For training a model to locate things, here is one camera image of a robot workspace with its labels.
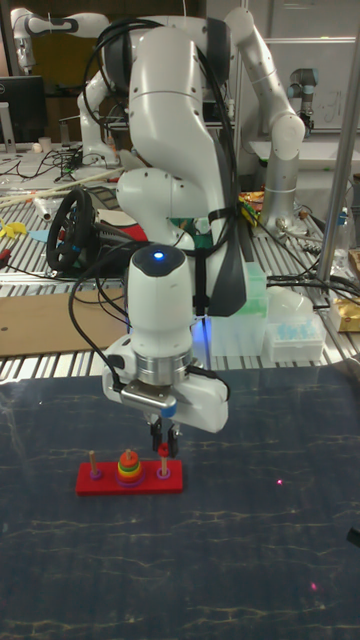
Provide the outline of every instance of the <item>orange ring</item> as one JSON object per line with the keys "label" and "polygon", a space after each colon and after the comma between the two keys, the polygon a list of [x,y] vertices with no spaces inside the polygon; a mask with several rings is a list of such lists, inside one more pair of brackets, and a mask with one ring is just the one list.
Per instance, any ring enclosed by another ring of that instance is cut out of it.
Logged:
{"label": "orange ring", "polygon": [[120,456],[121,466],[125,467],[125,469],[127,467],[135,467],[138,461],[139,461],[139,456],[137,453],[135,453],[135,451],[131,451],[129,460],[126,457],[126,451],[124,451],[124,453]]}

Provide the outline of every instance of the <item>wooden peg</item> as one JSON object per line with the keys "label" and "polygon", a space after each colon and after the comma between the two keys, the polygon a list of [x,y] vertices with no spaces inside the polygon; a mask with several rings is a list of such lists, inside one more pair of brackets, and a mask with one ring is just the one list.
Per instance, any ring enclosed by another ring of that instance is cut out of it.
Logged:
{"label": "wooden peg", "polygon": [[167,458],[161,458],[161,474],[163,476],[167,474]]}
{"label": "wooden peg", "polygon": [[98,469],[96,466],[95,451],[89,451],[89,458],[90,458],[90,464],[91,464],[91,471],[93,472],[94,476],[96,476]]}

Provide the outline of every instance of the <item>metal pole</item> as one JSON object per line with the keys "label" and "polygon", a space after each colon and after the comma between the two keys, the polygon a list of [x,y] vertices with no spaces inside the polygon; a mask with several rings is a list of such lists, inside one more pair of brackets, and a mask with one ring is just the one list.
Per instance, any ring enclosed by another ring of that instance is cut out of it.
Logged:
{"label": "metal pole", "polygon": [[320,255],[317,276],[326,282],[330,278],[334,258],[336,231],[339,213],[343,207],[347,179],[350,173],[356,129],[360,114],[360,26],[355,42],[354,57],[351,66],[349,87],[344,110],[339,148],[336,158],[334,180],[330,194],[329,213],[324,231],[324,240]]}

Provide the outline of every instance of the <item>cardboard box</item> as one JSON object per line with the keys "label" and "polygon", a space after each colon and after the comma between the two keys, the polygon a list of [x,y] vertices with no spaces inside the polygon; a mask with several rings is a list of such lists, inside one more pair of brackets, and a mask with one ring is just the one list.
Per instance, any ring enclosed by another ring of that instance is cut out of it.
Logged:
{"label": "cardboard box", "polygon": [[329,318],[338,332],[360,331],[360,306],[349,300],[334,300]]}

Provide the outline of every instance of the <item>white plastic container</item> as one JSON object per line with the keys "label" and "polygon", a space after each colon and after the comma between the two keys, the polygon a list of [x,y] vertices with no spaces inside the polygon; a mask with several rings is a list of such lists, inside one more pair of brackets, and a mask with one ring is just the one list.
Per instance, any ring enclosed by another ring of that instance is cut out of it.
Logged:
{"label": "white plastic container", "polygon": [[247,263],[248,300],[230,318],[211,318],[212,356],[260,356],[263,348],[269,298],[266,274],[253,262]]}
{"label": "white plastic container", "polygon": [[326,329],[319,316],[284,318],[269,324],[264,348],[271,362],[320,360],[325,345]]}

